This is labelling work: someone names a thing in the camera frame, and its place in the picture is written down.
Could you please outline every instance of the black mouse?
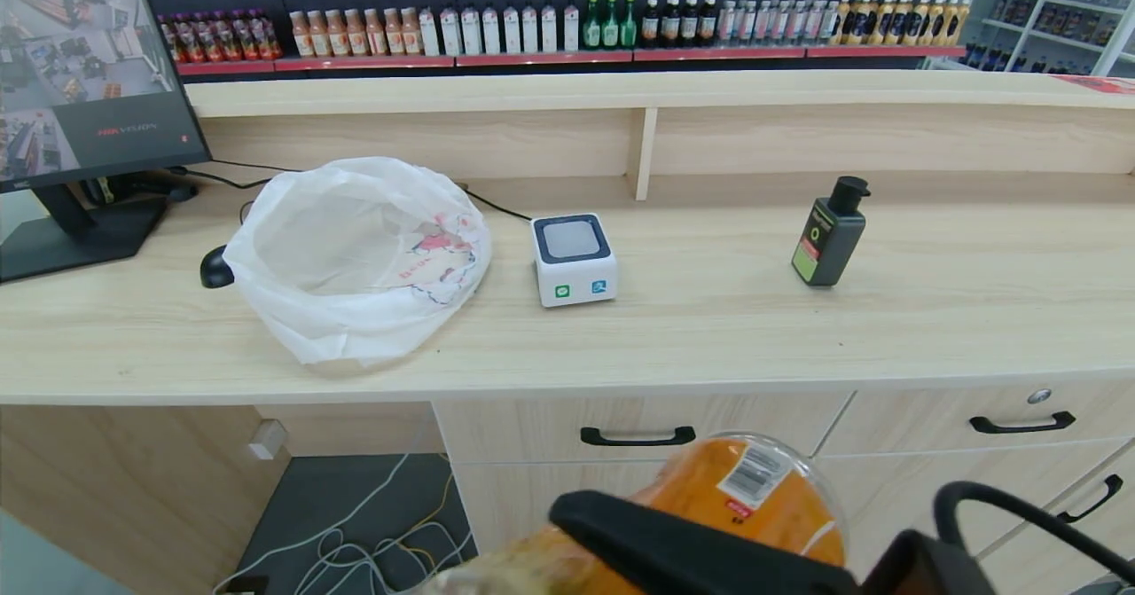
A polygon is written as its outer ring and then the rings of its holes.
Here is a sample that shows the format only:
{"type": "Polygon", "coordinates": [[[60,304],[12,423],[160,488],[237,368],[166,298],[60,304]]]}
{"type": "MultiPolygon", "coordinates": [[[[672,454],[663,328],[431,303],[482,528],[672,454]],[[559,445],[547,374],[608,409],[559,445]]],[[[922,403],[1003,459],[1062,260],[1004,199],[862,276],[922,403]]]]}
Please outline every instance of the black mouse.
{"type": "Polygon", "coordinates": [[[233,284],[233,270],[225,262],[225,245],[216,248],[201,259],[201,284],[205,288],[216,290],[233,284]]]}

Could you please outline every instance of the drawer handle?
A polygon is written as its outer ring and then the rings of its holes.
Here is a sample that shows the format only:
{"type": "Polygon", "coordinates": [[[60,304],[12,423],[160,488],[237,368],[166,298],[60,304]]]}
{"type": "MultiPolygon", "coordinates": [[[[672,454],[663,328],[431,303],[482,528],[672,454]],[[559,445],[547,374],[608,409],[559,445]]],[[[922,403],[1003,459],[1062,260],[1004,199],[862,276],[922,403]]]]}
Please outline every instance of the drawer handle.
{"type": "Polygon", "coordinates": [[[667,439],[608,439],[595,427],[583,427],[579,430],[579,438],[583,444],[591,446],[678,446],[689,444],[697,437],[693,427],[675,427],[674,437],[667,439]]]}
{"type": "Polygon", "coordinates": [[[1112,497],[1116,496],[1117,493],[1119,493],[1119,489],[1124,487],[1124,478],[1119,477],[1118,475],[1111,474],[1107,478],[1103,478],[1103,485],[1108,487],[1108,494],[1101,497],[1099,502],[1095,502],[1095,504],[1092,505],[1090,510],[1083,511],[1083,513],[1078,516],[1074,516],[1068,511],[1065,511],[1059,516],[1057,516],[1057,519],[1066,525],[1070,525],[1078,522],[1084,518],[1091,516],[1092,511],[1099,509],[1100,506],[1103,506],[1103,504],[1108,500],[1111,500],[1112,497]]]}
{"type": "Polygon", "coordinates": [[[1051,425],[1040,425],[1036,427],[1001,427],[994,425],[985,416],[977,416],[976,418],[969,418],[969,425],[973,425],[974,430],[981,434],[1034,434],[1037,431],[1059,431],[1060,429],[1067,429],[1076,421],[1076,417],[1067,411],[1057,411],[1052,414],[1051,425]]]}

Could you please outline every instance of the barcode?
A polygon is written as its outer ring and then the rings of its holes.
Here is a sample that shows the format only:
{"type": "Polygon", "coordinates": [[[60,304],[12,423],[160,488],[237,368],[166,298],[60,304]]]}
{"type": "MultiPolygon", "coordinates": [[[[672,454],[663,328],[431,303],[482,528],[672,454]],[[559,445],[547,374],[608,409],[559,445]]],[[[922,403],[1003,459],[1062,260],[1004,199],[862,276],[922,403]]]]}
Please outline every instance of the barcode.
{"type": "Polygon", "coordinates": [[[762,451],[749,446],[732,472],[725,476],[718,488],[739,502],[756,509],[783,477],[781,462],[762,451]]]}

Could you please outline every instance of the surveillance camera feed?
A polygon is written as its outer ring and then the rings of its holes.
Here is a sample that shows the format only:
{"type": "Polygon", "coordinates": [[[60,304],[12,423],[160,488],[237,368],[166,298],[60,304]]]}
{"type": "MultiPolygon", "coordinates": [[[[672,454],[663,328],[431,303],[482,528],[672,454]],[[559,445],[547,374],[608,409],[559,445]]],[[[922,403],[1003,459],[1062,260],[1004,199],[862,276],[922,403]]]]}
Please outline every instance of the surveillance camera feed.
{"type": "Polygon", "coordinates": [[[145,0],[0,0],[0,192],[204,151],[145,0]]]}

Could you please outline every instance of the white plastic bag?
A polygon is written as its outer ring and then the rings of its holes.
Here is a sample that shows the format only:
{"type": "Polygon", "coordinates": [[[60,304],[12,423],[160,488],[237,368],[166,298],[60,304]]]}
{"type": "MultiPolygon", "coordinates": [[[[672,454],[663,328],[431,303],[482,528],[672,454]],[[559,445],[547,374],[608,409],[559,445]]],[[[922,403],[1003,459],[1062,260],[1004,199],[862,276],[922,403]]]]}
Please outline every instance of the white plastic bag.
{"type": "Polygon", "coordinates": [[[465,192],[380,156],[276,176],[225,249],[245,300],[304,364],[409,354],[469,300],[491,255],[465,192]]]}

